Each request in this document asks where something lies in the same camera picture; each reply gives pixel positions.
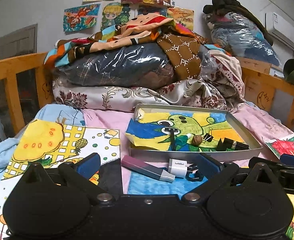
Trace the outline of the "black curved hook clip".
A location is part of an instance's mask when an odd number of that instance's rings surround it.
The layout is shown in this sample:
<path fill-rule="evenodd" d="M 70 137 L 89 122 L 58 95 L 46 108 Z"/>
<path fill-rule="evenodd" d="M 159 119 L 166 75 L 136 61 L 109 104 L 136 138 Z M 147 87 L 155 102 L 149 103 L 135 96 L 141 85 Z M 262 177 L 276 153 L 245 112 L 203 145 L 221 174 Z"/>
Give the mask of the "black curved hook clip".
<path fill-rule="evenodd" d="M 185 178 L 191 182 L 202 181 L 204 179 L 204 175 L 199 172 L 197 164 L 191 164 L 187 167 Z"/>

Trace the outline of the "black binder clip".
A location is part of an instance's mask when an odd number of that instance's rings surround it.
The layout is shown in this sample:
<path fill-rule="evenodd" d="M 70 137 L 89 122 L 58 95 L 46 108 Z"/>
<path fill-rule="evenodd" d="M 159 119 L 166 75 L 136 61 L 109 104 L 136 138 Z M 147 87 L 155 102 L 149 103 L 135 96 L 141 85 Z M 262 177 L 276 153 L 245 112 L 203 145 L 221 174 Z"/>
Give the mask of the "black binder clip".
<path fill-rule="evenodd" d="M 212 140 L 213 140 L 213 136 L 212 135 L 210 135 L 209 133 L 206 133 L 204 136 L 203 136 L 203 141 L 204 142 L 212 142 Z"/>

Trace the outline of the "brown walnut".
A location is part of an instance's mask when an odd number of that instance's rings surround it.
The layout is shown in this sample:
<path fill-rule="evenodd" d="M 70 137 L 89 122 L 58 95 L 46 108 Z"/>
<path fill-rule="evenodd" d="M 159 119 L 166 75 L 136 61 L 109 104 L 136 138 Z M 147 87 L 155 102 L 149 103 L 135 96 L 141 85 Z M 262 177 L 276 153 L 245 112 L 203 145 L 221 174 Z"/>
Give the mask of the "brown walnut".
<path fill-rule="evenodd" d="M 199 146 L 203 142 L 203 137 L 201 135 L 194 135 L 191 141 L 193 146 Z"/>

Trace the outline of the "white charger plug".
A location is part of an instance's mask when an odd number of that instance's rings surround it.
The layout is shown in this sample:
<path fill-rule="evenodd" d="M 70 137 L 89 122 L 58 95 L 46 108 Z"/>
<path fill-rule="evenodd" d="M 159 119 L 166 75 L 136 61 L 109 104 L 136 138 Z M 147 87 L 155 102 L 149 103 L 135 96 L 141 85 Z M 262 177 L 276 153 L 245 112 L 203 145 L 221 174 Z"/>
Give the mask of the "white charger plug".
<path fill-rule="evenodd" d="M 170 159 L 168 162 L 167 171 L 178 178 L 184 178 L 187 173 L 187 161 Z"/>

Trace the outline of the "purple grey marker pen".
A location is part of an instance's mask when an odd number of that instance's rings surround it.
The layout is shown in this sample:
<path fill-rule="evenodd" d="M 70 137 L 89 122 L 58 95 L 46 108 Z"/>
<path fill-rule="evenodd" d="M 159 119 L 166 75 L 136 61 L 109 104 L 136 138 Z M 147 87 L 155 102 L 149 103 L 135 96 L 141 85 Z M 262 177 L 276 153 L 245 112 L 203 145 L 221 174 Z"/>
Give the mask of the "purple grey marker pen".
<path fill-rule="evenodd" d="M 128 155 L 122 158 L 121 164 L 123 167 L 131 171 L 135 171 L 139 174 L 159 181 L 173 183 L 176 178 L 175 175 L 170 174 L 163 168 L 155 167 L 153 165 L 150 165 L 144 161 L 130 157 Z"/>

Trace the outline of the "black safety razor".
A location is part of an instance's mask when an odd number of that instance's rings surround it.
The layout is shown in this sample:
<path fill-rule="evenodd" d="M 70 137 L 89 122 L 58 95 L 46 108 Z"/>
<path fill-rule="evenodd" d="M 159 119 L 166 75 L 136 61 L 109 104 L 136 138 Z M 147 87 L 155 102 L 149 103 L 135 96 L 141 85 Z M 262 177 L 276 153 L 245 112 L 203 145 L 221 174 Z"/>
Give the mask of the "black safety razor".
<path fill-rule="evenodd" d="M 164 130 L 170 134 L 171 150 L 176 151 L 175 133 L 179 133 L 179 129 L 166 127 Z"/>

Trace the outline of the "red haired character painting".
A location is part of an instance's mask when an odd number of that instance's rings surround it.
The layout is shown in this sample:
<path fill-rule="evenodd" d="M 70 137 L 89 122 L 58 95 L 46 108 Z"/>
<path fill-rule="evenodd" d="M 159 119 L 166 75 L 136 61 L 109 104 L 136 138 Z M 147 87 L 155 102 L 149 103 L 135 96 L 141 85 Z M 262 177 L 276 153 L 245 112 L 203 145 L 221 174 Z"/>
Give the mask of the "red haired character painting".
<path fill-rule="evenodd" d="M 278 159 L 284 154 L 294 156 L 294 134 L 268 140 L 265 144 Z"/>

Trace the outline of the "pineapple building painting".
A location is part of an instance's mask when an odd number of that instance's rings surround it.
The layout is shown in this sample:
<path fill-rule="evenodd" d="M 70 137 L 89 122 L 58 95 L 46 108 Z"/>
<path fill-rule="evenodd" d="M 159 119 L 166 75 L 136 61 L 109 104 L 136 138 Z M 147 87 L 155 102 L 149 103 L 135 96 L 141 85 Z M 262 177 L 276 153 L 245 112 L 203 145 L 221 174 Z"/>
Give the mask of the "pineapple building painting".
<path fill-rule="evenodd" d="M 100 168 L 90 181 L 117 196 L 122 194 L 120 135 L 117 129 L 61 125 L 35 120 L 23 133 L 0 180 L 0 239 L 8 237 L 3 205 L 23 173 L 33 162 L 44 168 L 77 163 L 92 153 L 100 156 Z"/>

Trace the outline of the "green dinosaur painting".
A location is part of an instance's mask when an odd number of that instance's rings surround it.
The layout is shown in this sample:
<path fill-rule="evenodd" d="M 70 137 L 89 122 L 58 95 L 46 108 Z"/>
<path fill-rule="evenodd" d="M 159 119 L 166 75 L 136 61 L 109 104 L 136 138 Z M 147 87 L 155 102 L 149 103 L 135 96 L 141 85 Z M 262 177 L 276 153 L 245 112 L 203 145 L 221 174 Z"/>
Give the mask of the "green dinosaur painting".
<path fill-rule="evenodd" d="M 170 134 L 164 130 L 166 127 L 179 129 L 179 133 L 175 133 L 176 151 L 216 152 L 219 139 L 224 141 L 224 138 L 245 142 L 228 122 L 226 113 L 204 111 L 148 113 L 139 109 L 130 120 L 125 134 L 135 147 L 172 151 Z M 212 142 L 203 141 L 199 146 L 191 144 L 194 135 L 204 136 L 206 133 L 214 137 Z"/>

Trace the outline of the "blue yellow red painting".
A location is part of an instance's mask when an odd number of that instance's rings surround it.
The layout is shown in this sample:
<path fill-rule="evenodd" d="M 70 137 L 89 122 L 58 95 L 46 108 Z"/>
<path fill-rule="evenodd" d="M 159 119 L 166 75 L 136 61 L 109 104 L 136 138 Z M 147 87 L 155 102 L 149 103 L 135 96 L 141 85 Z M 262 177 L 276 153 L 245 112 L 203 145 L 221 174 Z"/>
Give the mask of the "blue yellow red painting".
<path fill-rule="evenodd" d="M 202 181 L 188 181 L 185 178 L 177 178 L 173 183 L 159 181 L 142 174 L 132 172 L 127 194 L 178 194 L 179 198 L 195 187 L 202 185 L 207 181 L 204 177 Z"/>

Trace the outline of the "grey metal tray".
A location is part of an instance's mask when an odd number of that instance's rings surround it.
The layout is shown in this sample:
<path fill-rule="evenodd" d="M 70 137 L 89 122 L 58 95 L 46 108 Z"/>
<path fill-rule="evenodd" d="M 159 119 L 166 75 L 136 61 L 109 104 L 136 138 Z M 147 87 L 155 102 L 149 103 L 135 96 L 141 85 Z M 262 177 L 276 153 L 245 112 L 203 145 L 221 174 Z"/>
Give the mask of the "grey metal tray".
<path fill-rule="evenodd" d="M 257 157 L 261 144 L 231 113 L 216 109 L 136 106 L 126 136 L 131 156 L 143 161 L 192 162 L 201 153 L 218 161 Z"/>

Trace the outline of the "light blue towel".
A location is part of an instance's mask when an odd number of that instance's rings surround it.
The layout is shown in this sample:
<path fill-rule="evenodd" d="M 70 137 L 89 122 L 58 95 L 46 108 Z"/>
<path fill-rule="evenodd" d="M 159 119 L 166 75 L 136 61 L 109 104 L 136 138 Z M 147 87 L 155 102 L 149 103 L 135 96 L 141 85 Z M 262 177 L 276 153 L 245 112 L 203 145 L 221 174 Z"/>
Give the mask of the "light blue towel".
<path fill-rule="evenodd" d="M 47 104 L 38 111 L 34 117 L 34 120 L 37 119 L 67 125 L 85 126 L 82 111 L 67 105 Z M 24 127 L 15 137 L 0 142 L 0 180 L 25 129 Z"/>

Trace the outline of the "floral satin quilt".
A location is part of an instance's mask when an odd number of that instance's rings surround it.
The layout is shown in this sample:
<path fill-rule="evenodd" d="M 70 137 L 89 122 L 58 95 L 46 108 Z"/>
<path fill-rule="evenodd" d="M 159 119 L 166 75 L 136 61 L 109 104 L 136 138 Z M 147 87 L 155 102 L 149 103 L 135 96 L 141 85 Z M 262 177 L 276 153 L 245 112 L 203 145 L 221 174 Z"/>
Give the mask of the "floral satin quilt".
<path fill-rule="evenodd" d="M 220 50 L 201 52 L 197 78 L 172 83 L 158 90 L 145 87 L 79 87 L 61 74 L 53 79 L 57 103 L 76 109 L 133 112 L 137 104 L 202 107 L 235 111 L 244 102 L 245 85 L 238 59 Z"/>

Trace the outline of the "brown PF patterned blanket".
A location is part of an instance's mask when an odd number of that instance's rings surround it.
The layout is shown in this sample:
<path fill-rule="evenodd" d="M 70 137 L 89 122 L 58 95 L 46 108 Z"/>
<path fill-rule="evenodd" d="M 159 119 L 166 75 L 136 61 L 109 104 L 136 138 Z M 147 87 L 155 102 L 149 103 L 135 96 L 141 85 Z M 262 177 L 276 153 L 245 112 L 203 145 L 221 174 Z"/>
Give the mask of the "brown PF patterned blanket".
<path fill-rule="evenodd" d="M 197 78 L 201 64 L 198 53 L 200 46 L 206 43 L 207 39 L 197 34 L 188 37 L 169 33 L 157 38 L 157 44 L 169 58 L 178 80 Z"/>

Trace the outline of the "plastic bagged dark quilt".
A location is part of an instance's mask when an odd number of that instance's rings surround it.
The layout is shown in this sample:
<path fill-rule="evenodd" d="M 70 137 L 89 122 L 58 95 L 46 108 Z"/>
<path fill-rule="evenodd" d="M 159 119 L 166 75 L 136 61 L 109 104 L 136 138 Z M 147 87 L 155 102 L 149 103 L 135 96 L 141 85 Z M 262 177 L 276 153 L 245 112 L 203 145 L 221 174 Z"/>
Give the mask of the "plastic bagged dark quilt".
<path fill-rule="evenodd" d="M 176 79 L 170 60 L 154 42 L 91 53 L 58 67 L 56 73 L 73 85 L 85 87 L 145 87 L 155 90 Z"/>

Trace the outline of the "white air conditioner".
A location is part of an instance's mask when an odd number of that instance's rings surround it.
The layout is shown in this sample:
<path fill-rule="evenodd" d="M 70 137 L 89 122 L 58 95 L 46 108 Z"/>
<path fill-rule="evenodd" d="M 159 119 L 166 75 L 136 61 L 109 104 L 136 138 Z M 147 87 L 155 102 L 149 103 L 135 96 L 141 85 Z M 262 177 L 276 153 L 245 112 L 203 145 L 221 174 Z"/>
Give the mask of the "white air conditioner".
<path fill-rule="evenodd" d="M 276 12 L 267 12 L 265 28 L 271 36 L 290 48 L 294 55 L 294 26 L 292 24 Z"/>

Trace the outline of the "bagged blue bedding bundle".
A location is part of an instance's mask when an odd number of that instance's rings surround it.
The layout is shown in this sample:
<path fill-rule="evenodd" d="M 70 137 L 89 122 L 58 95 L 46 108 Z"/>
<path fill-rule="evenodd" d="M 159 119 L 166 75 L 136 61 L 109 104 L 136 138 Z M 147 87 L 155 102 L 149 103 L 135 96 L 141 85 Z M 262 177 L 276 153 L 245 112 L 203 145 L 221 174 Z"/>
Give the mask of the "bagged blue bedding bundle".
<path fill-rule="evenodd" d="M 271 35 L 238 0 L 212 0 L 203 14 L 212 42 L 233 56 L 281 65 Z"/>

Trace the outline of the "colourful striped blanket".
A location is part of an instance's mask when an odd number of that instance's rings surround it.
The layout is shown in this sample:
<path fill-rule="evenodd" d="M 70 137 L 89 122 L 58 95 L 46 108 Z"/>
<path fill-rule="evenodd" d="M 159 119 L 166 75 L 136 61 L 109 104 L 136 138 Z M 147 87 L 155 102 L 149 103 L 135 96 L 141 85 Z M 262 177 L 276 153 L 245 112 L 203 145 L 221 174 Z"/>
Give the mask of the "colourful striped blanket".
<path fill-rule="evenodd" d="M 126 24 L 112 25 L 89 37 L 58 40 L 46 55 L 44 65 L 48 69 L 62 67 L 90 53 L 154 42 L 160 35 L 170 32 L 200 41 L 199 35 L 173 18 L 156 13 L 141 14 Z"/>

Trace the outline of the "landscape wall poster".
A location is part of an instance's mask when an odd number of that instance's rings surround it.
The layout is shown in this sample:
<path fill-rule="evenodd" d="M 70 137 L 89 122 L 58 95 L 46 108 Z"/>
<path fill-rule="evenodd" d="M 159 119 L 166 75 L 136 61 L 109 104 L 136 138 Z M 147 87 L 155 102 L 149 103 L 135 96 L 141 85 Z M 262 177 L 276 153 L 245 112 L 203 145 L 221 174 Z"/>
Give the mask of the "landscape wall poster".
<path fill-rule="evenodd" d="M 191 31 L 194 28 L 194 14 L 195 12 L 193 10 L 180 7 L 170 7 L 167 9 L 167 17 L 175 19 Z"/>

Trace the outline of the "blond character wall poster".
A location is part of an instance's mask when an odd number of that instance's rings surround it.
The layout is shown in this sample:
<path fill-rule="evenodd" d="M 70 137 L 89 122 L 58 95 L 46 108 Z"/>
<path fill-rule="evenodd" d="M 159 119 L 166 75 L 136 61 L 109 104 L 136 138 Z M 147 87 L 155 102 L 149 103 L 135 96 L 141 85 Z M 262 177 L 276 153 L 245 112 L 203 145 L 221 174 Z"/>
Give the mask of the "blond character wall poster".
<path fill-rule="evenodd" d="M 108 3 L 102 12 L 101 30 L 113 25 L 126 24 L 130 19 L 131 8 L 128 4 L 118 2 Z"/>

